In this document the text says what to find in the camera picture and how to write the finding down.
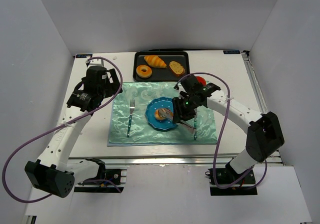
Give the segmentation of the metal tongs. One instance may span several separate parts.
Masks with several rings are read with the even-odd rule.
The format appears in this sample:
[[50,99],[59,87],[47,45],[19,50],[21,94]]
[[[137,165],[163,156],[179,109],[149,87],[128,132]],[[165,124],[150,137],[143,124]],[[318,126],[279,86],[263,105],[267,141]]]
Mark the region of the metal tongs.
[[[174,122],[174,114],[171,112],[171,116],[168,118],[172,123]],[[179,121],[178,124],[185,129],[187,129],[190,133],[194,134],[194,127],[186,123],[185,121]]]

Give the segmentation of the round bread roll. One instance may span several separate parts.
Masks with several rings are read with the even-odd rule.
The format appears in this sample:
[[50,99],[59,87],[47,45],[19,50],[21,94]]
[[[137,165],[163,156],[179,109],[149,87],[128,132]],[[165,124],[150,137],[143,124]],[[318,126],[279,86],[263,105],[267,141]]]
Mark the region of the round bread roll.
[[154,116],[158,121],[163,121],[165,119],[168,119],[171,116],[171,114],[172,113],[171,113],[171,111],[169,109],[160,108],[160,109],[156,110]]

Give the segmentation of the glazed donut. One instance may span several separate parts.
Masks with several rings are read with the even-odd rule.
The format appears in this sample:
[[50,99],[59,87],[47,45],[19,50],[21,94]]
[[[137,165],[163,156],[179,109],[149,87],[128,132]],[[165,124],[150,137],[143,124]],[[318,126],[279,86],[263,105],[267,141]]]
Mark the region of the glazed donut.
[[152,69],[147,65],[139,65],[136,67],[136,74],[138,77],[148,79],[152,75]]

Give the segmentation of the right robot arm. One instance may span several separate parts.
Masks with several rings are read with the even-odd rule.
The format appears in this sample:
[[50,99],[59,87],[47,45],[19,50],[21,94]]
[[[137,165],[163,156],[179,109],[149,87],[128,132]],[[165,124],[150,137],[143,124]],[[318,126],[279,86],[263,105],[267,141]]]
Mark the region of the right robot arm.
[[245,149],[226,164],[226,169],[235,177],[242,175],[257,163],[262,163],[284,143],[277,115],[250,109],[231,98],[213,83],[202,85],[193,74],[178,81],[183,91],[172,99],[174,124],[186,124],[196,115],[198,107],[205,107],[224,115],[246,134]]

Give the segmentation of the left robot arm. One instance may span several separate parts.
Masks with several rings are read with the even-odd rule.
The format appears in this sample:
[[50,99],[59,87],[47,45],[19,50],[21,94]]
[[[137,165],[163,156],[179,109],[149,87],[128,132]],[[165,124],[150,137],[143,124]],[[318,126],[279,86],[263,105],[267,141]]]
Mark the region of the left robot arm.
[[105,163],[86,158],[68,165],[71,151],[82,129],[105,98],[121,93],[115,69],[91,66],[74,88],[67,101],[62,127],[54,132],[46,149],[35,162],[27,162],[24,170],[32,186],[46,193],[65,198],[74,185],[85,180],[100,182],[106,177]]

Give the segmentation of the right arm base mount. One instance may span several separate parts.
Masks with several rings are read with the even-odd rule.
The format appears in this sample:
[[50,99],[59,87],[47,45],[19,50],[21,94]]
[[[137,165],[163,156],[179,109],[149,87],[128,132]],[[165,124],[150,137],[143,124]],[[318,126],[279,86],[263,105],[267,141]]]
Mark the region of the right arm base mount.
[[[256,184],[253,171],[250,171],[246,177],[227,189],[219,189],[215,185],[213,168],[208,169],[208,171],[205,172],[205,175],[209,178],[209,190],[211,196],[256,196],[258,194],[257,188],[253,187]],[[224,168],[216,169],[216,179],[220,185],[227,185],[235,181],[235,178]]]

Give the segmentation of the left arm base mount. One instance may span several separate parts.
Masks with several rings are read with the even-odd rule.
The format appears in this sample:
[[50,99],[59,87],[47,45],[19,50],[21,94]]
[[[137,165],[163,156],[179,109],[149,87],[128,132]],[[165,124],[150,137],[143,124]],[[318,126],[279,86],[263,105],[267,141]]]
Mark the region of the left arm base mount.
[[66,171],[73,173],[74,192],[80,193],[121,193],[127,178],[127,168],[96,158],[68,161]]

